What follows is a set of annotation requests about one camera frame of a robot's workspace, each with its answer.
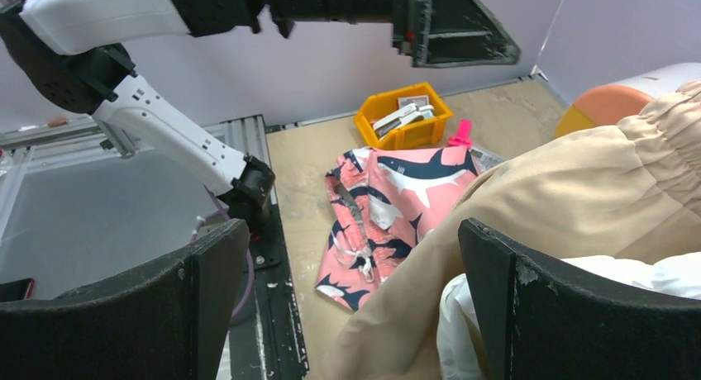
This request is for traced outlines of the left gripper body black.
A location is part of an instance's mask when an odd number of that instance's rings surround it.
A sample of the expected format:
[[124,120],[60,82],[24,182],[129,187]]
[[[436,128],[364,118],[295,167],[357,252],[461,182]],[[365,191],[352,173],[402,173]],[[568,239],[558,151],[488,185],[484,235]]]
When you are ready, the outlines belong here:
[[297,22],[328,21],[390,24],[391,37],[403,39],[412,29],[413,0],[255,0],[251,31],[261,32],[258,15],[267,7],[278,32],[291,35]]

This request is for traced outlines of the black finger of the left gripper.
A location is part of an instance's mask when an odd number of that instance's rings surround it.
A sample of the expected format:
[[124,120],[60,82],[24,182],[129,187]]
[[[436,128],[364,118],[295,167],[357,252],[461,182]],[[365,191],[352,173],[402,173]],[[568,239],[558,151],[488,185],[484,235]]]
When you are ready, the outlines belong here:
[[521,49],[480,0],[393,0],[393,47],[414,68],[514,65]]

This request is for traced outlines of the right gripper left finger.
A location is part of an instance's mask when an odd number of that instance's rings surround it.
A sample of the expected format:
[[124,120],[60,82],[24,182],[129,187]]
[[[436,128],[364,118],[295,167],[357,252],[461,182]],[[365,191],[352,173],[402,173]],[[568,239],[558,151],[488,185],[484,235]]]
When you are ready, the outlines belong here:
[[1,306],[4,379],[214,379],[249,244],[231,220],[50,300]]

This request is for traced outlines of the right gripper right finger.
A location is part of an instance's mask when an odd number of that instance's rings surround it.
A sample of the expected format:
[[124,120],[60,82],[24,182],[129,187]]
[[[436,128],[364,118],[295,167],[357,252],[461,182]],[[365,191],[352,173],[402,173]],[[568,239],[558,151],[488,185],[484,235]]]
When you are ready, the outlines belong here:
[[699,378],[699,302],[606,279],[474,218],[458,236],[494,378]]

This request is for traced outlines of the pink shark print shorts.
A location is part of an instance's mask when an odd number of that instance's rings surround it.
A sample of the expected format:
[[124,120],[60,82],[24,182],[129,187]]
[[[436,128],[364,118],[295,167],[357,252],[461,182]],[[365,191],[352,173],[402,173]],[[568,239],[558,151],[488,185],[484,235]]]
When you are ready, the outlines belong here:
[[358,311],[478,175],[464,146],[359,148],[338,156],[325,175],[335,219],[317,292]]

